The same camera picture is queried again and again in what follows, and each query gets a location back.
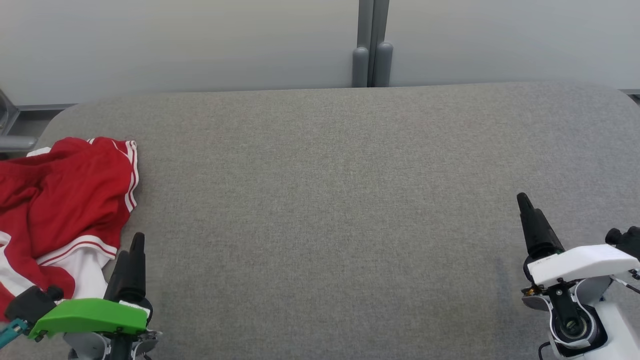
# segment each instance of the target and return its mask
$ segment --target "red shorts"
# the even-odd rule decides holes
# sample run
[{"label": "red shorts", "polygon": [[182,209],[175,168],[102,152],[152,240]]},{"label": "red shorts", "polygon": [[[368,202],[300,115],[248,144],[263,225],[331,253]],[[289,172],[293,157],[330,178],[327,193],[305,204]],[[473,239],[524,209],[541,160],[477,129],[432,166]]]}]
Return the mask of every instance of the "red shorts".
[{"label": "red shorts", "polygon": [[0,161],[0,318],[28,287],[102,297],[102,267],[135,208],[134,141],[66,138],[49,152]]}]

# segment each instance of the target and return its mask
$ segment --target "red fabric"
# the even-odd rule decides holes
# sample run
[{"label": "red fabric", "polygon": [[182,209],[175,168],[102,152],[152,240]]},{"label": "red fabric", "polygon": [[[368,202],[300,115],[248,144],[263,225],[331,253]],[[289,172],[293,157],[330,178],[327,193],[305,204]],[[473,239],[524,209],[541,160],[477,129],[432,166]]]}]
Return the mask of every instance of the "red fabric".
[{"label": "red fabric", "polygon": [[[0,161],[0,244],[10,237],[0,247],[0,314],[25,279],[43,289],[55,284],[70,299],[74,279],[55,262],[79,247],[114,258],[135,206],[136,145],[90,141],[66,138],[46,154]],[[82,235],[99,240],[79,241]]]}]

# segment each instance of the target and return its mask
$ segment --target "teal connector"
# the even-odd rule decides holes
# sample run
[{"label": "teal connector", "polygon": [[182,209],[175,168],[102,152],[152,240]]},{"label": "teal connector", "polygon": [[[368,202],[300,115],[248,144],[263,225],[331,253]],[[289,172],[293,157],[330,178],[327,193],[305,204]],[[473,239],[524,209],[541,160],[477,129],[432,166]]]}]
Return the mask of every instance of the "teal connector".
[{"label": "teal connector", "polygon": [[27,329],[27,324],[20,319],[15,319],[9,323],[9,326],[5,327],[0,332],[0,348],[5,347],[7,344],[15,340],[23,331]]}]

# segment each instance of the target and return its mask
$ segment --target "gray fabric surface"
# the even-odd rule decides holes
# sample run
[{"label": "gray fabric surface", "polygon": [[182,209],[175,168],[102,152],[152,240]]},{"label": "gray fabric surface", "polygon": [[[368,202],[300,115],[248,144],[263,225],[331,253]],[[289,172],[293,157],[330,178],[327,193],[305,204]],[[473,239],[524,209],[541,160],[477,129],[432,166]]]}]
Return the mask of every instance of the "gray fabric surface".
[{"label": "gray fabric surface", "polygon": [[640,225],[640,111],[596,85],[126,97],[65,110],[40,145],[66,136],[138,142],[123,247],[147,234],[156,360],[534,359],[516,193],[566,247]]}]

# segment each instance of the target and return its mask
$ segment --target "black cable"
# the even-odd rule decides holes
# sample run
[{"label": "black cable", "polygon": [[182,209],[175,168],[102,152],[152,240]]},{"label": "black cable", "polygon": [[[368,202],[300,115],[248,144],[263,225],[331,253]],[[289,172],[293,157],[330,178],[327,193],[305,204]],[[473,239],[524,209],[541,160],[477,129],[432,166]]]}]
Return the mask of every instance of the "black cable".
[{"label": "black cable", "polygon": [[540,347],[538,348],[538,359],[540,360],[544,360],[542,358],[542,349],[544,349],[545,347],[551,345],[551,342],[547,341],[546,343],[542,343],[542,345],[540,345]]},{"label": "black cable", "polygon": [[635,291],[636,293],[640,294],[640,290],[638,290],[637,288],[634,288],[633,286],[627,284],[625,285],[626,287],[630,288],[631,290]]}]

